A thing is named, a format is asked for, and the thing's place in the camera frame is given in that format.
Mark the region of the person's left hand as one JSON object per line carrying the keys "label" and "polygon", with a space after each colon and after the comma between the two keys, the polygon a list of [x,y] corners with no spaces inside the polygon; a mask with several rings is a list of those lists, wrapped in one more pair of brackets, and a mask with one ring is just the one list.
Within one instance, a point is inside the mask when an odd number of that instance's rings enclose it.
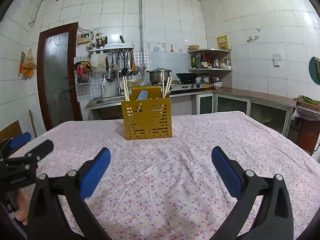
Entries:
{"label": "person's left hand", "polygon": [[28,224],[28,206],[25,201],[24,194],[21,190],[17,191],[16,204],[18,206],[18,210],[15,212],[15,218],[22,222],[23,225]]}

